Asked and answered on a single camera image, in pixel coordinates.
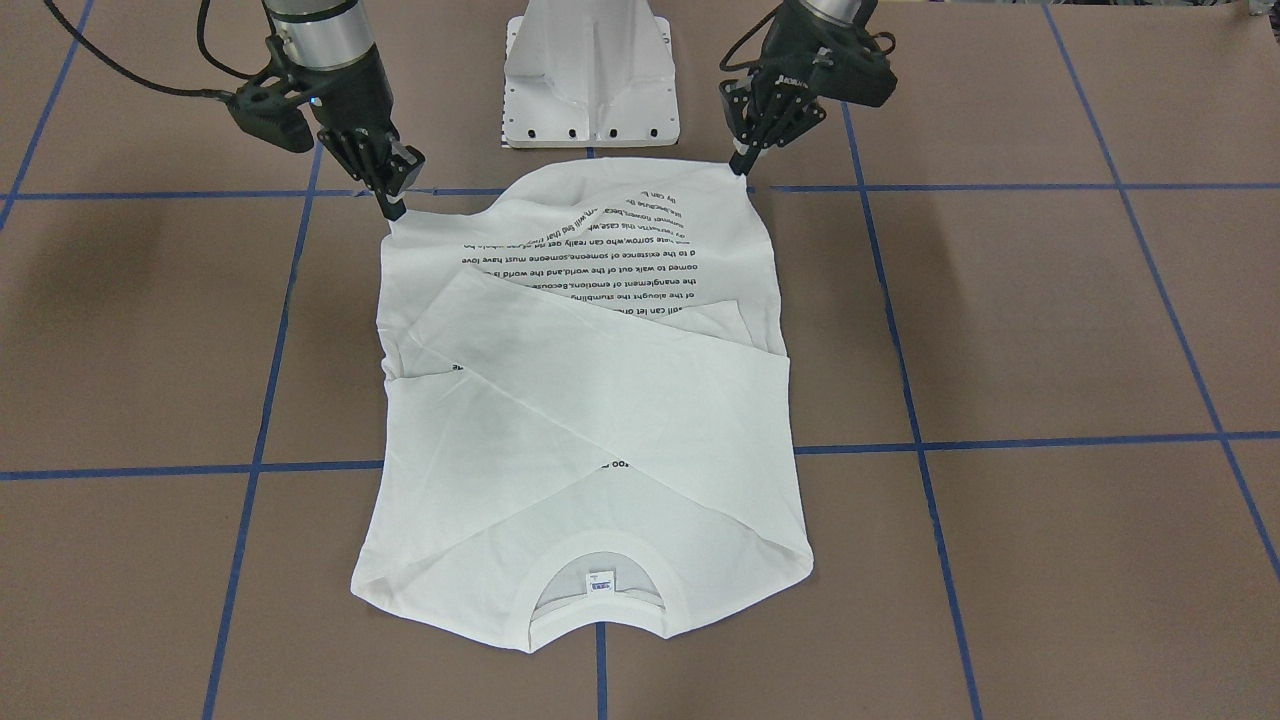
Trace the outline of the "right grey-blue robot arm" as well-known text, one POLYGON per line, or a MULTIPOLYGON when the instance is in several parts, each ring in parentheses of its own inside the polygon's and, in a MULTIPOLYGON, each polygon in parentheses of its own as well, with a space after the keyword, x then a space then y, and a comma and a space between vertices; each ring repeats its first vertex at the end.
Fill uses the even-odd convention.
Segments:
POLYGON ((265 1, 270 60, 228 102, 237 126, 291 152, 320 141, 389 222, 425 156, 402 143, 393 95, 361 1, 265 1))

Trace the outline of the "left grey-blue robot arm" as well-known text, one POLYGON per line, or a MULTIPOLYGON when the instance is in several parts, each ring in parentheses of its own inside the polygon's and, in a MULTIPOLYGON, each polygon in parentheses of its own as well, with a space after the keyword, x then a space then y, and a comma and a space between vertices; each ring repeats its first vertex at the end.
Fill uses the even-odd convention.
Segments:
POLYGON ((772 149, 787 147, 826 119, 822 99, 881 108, 899 79, 896 38, 867 28, 876 1, 782 1, 723 55, 719 83, 733 136, 728 165, 748 176, 772 149))

